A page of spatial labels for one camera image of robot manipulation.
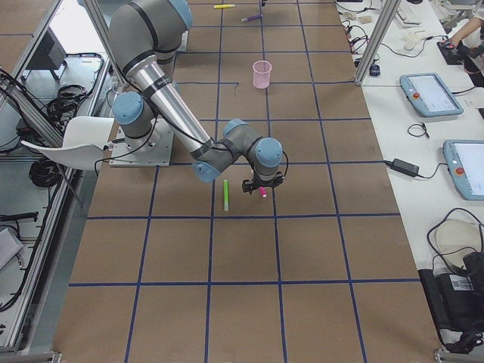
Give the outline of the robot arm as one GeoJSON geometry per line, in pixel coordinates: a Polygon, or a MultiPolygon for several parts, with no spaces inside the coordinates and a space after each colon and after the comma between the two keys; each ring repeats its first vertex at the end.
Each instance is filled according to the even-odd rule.
{"type": "Polygon", "coordinates": [[[279,164],[284,154],[279,140],[264,137],[241,119],[231,120],[223,137],[214,141],[162,69],[193,23],[185,1],[130,1],[113,14],[109,44],[122,74],[132,80],[143,99],[167,121],[194,159],[192,167],[203,182],[218,178],[239,157],[245,157],[253,177],[242,183],[245,192],[276,188],[284,181],[279,164]]]}

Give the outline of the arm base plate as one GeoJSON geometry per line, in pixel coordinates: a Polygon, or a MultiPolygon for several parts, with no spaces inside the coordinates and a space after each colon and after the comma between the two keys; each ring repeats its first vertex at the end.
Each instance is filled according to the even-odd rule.
{"type": "Polygon", "coordinates": [[[172,158],[174,133],[164,118],[151,120],[154,130],[140,139],[125,136],[122,126],[118,127],[116,143],[111,152],[109,164],[112,167],[169,166],[172,158]]]}

